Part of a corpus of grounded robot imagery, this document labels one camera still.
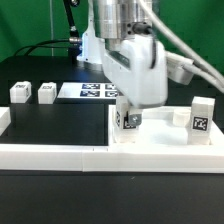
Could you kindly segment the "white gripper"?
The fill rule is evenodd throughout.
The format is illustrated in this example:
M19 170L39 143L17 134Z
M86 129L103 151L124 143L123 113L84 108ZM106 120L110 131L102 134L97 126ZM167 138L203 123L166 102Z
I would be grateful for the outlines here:
M156 59L153 59L152 36L135 35L121 42L119 52L105 48L101 52L105 76L134 106L128 109L128 124L140 126L141 109L162 106L168 97L164 46L156 42Z

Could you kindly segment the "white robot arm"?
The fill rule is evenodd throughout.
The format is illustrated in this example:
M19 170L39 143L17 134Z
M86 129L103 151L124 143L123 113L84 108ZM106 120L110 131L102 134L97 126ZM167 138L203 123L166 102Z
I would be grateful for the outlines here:
M77 60L103 71L117 87L117 126L136 128L144 109L160 107L167 100L164 46L137 0L88 0L88 4L88 28Z

